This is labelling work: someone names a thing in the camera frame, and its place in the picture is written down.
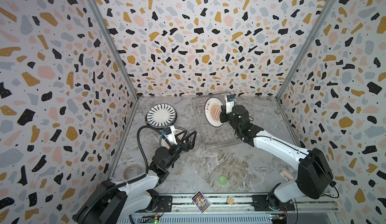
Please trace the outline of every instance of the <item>wooden block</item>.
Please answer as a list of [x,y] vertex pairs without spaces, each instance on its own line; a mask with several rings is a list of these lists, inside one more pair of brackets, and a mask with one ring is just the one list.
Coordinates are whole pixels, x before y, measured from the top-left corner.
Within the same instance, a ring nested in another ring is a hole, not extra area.
[[227,200],[227,203],[229,205],[233,205],[233,202],[235,201],[235,199],[233,199],[232,197],[228,197],[228,200]]

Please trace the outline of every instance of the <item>green tape roll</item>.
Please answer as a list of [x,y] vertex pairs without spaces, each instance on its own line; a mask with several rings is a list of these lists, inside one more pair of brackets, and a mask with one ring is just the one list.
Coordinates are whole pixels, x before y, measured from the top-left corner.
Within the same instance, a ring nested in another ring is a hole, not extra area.
[[219,185],[225,186],[226,184],[227,184],[227,178],[224,175],[220,176],[219,177]]

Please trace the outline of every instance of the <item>black motor housing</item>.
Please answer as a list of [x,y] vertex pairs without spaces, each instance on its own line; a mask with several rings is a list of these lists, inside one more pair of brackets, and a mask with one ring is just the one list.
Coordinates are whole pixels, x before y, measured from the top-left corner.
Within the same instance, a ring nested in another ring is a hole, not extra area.
[[[79,217],[91,206],[91,204],[107,189],[113,187],[115,183],[110,180],[105,180],[98,188],[91,194],[86,203],[79,209],[79,211],[73,215],[73,220],[78,221]],[[92,211],[87,215],[84,220],[85,224],[109,224],[116,223],[118,217],[125,205],[127,194],[124,191],[118,189],[110,192],[110,194],[102,199],[98,205],[96,205]]]
[[314,148],[308,152],[299,164],[296,182],[306,196],[318,199],[332,181],[333,175],[321,150]]
[[235,135],[243,142],[254,146],[253,138],[263,128],[250,123],[249,112],[243,105],[235,105],[232,111],[227,114],[226,108],[221,106],[222,113],[220,114],[220,122],[229,122],[230,126],[235,130]]

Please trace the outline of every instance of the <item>mounting plate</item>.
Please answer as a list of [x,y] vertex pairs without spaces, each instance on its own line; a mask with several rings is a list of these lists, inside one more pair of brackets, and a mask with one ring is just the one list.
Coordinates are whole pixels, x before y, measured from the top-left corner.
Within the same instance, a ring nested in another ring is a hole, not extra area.
[[[162,212],[164,212],[164,213],[171,212],[171,204],[173,203],[172,201],[173,201],[173,196],[171,196],[171,195],[160,195],[158,197],[157,203],[161,203],[163,205],[163,207],[162,207],[162,205],[159,205],[158,212],[160,214]],[[146,213],[146,211],[145,210],[138,210],[138,211],[136,211],[136,213]]]
[[[268,207],[266,199],[267,195],[252,195],[252,206],[255,208],[255,211],[272,211]],[[280,211],[285,211],[285,205],[287,205],[288,211],[294,211],[295,207],[291,202],[292,200],[289,200],[286,203],[280,203]]]

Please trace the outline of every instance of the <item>plate with orange sunburst design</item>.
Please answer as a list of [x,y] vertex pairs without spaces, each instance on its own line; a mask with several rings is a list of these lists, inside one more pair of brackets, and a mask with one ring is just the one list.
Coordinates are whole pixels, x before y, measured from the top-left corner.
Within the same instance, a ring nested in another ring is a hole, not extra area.
[[211,97],[205,103],[205,117],[213,127],[220,127],[224,124],[220,122],[221,105],[223,105],[223,103],[217,97]]

